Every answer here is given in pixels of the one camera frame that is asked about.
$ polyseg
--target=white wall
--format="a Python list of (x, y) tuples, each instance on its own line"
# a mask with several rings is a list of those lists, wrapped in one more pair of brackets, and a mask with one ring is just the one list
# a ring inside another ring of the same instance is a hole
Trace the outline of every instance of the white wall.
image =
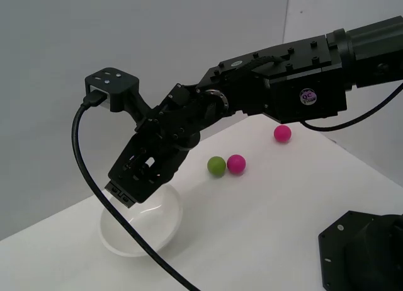
[[(403, 0), (290, 0), (285, 41), (321, 35), (338, 28), (350, 30), (403, 15), (402, 4)], [(332, 126), (358, 117), (384, 100), (400, 83), (353, 88), (347, 94), (348, 111), (338, 117), (310, 123)], [(369, 119), (353, 127), (324, 134), (403, 186), (402, 105), (403, 94), (400, 94)]]
[[(287, 0), (0, 0), (0, 239), (91, 194), (70, 144), (87, 75), (132, 73), (155, 106), (221, 60), (280, 44), (286, 10)], [(84, 116), (83, 154), (100, 186), (134, 127), (103, 108)]]

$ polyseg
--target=metal ring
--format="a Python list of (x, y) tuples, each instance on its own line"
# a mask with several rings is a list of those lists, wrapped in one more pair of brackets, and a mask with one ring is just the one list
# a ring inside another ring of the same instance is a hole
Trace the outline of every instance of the metal ring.
[(219, 91), (217, 89), (208, 89), (205, 91), (205, 93), (213, 94), (214, 96), (218, 96), (222, 100), (222, 103), (224, 104), (224, 110), (225, 111), (228, 110), (228, 107), (229, 107), (228, 99), (221, 91)]

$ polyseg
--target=sticker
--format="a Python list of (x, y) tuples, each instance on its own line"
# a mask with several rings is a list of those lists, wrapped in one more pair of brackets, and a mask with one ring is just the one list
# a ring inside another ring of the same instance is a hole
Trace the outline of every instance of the sticker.
[(301, 90), (300, 100), (304, 105), (312, 105), (316, 102), (316, 94), (315, 91), (311, 88), (305, 88)]
[(235, 61), (231, 66), (238, 66), (239, 64), (242, 64), (242, 61)]

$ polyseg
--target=pink ball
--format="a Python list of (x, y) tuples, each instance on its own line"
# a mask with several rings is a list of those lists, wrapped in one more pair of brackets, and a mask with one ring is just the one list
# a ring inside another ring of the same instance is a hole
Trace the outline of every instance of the pink ball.
[(244, 159), (244, 157), (238, 154), (234, 154), (228, 158), (227, 168), (230, 173), (240, 174), (243, 172), (245, 167), (246, 167), (246, 160)]
[(291, 129), (286, 125), (279, 125), (275, 129), (275, 139), (277, 142), (286, 143), (291, 138)]

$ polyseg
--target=black cable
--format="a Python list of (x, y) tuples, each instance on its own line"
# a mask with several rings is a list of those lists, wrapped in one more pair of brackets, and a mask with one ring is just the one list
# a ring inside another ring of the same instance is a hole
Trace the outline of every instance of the black cable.
[(363, 115), (352, 119), (351, 121), (335, 125), (335, 126), (330, 126), (330, 127), (318, 127), (318, 126), (312, 126), (308, 124), (305, 121), (301, 121), (301, 124), (305, 126), (308, 129), (315, 130), (316, 132), (333, 132), (335, 130), (340, 130), (349, 126), (352, 126), (354, 124), (357, 124), (358, 122), (361, 122), (362, 120), (365, 120), (366, 118), (372, 116), (374, 113), (379, 111), (381, 108), (383, 108), (386, 104), (391, 102), (401, 91), (403, 90), (403, 83), (393, 91), (386, 99), (384, 99), (380, 104), (378, 104), (376, 107), (372, 108), (370, 111), (364, 113)]
[(98, 200), (105, 206), (105, 209), (119, 222), (120, 225), (131, 235), (131, 237), (140, 245), (141, 248), (165, 271), (167, 271), (173, 278), (175, 278), (182, 286), (191, 291), (200, 291), (194, 285), (192, 285), (187, 279), (180, 275), (174, 268), (172, 268), (166, 261), (164, 261), (147, 242), (140, 236), (140, 234), (126, 221), (126, 219), (119, 213), (119, 211), (109, 202), (104, 196), (100, 188), (92, 179), (87, 167), (84, 163), (84, 159), (81, 156), (81, 150), (79, 146), (78, 130), (81, 117), (83, 113), (90, 106), (97, 106), (106, 99), (106, 95), (100, 91), (92, 91), (85, 97), (84, 103), (78, 109), (76, 116), (74, 117), (72, 129), (71, 129), (71, 142), (74, 151), (74, 157), (76, 158), (77, 165), (82, 173), (82, 176), (86, 180), (88, 186), (93, 191)]

